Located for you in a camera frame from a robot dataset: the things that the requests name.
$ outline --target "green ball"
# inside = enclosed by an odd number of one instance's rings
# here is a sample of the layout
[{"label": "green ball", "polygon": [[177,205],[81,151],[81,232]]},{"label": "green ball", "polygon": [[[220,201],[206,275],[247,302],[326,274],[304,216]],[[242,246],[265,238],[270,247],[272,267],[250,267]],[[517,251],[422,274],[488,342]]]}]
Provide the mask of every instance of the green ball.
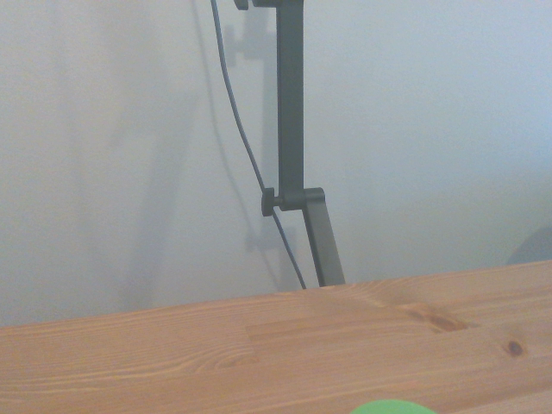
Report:
[{"label": "green ball", "polygon": [[396,399],[381,399],[355,408],[351,414],[435,414],[421,405]]}]

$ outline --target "gray metal arm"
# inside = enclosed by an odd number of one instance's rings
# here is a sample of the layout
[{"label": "gray metal arm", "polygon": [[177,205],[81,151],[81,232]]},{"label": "gray metal arm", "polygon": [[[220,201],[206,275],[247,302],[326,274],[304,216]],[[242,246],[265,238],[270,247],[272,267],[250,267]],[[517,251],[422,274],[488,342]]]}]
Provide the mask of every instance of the gray metal arm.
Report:
[{"label": "gray metal arm", "polygon": [[[248,9],[248,0],[234,2],[238,9]],[[262,214],[271,216],[275,206],[302,210],[319,285],[344,284],[323,189],[304,188],[304,0],[253,0],[253,5],[276,8],[278,42],[279,195],[273,188],[265,189]]]}]

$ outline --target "white wall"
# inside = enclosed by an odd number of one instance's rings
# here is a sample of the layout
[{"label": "white wall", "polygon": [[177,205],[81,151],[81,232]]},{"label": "white wall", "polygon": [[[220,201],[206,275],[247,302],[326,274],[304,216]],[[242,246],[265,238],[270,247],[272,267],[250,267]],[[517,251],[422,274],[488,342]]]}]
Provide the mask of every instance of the white wall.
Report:
[{"label": "white wall", "polygon": [[[219,3],[276,185],[274,12]],[[209,2],[2,9],[0,324],[298,288]],[[348,281],[502,265],[552,224],[551,18],[547,2],[306,2],[305,184],[326,191]],[[300,213],[280,217],[315,286]]]}]

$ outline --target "wooden table top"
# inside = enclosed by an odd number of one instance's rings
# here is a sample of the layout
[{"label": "wooden table top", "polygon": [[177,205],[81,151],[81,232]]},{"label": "wooden table top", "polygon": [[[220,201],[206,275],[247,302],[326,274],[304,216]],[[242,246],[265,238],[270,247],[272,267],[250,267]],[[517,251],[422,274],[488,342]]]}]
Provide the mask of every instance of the wooden table top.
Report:
[{"label": "wooden table top", "polygon": [[552,261],[0,329],[2,413],[552,412]]}]

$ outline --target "wooden desk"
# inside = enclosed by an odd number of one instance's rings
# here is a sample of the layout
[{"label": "wooden desk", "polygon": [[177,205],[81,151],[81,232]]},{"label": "wooden desk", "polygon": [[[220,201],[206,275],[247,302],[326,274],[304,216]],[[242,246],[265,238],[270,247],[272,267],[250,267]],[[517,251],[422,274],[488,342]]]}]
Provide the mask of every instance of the wooden desk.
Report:
[{"label": "wooden desk", "polygon": [[0,412],[552,412],[552,262],[0,329]]}]

